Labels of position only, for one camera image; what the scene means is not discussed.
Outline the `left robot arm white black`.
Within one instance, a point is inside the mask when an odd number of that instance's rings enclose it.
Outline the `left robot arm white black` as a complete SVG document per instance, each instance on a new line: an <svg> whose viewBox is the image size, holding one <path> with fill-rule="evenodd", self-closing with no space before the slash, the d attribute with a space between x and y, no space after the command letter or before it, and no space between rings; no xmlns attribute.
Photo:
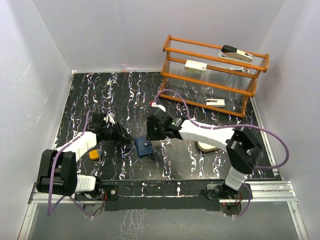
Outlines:
<svg viewBox="0 0 320 240"><path fill-rule="evenodd" d="M77 162L89 150L104 141L114 146L130 144L133 137L114 120L112 113L89 111L84 130L57 149L46 149L42 155L36 181L38 192L72 196L86 192L93 200L103 195L102 185L92 175L77 174Z"/></svg>

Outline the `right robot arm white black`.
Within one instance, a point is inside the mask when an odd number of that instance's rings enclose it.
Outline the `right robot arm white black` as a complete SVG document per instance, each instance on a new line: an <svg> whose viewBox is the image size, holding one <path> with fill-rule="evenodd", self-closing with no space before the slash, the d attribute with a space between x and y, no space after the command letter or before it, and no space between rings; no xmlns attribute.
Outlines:
<svg viewBox="0 0 320 240"><path fill-rule="evenodd" d="M225 127L215 129L214 125L200 125L185 117L172 118L165 110L152 107L146 119L146 139L159 141L166 138L196 141L214 146L228 154L231 167L222 185L210 192L219 198L234 199L241 192L241 186L252 174L263 147L247 127Z"/></svg>

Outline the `blue card holder wallet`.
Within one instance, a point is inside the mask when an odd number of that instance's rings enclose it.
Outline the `blue card holder wallet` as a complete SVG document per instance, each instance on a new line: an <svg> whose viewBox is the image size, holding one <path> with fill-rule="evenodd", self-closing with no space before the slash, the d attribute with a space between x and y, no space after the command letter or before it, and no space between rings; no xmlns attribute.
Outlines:
<svg viewBox="0 0 320 240"><path fill-rule="evenodd" d="M154 153L152 143L146 136L139 136L134 139L134 145L139 158L152 155Z"/></svg>

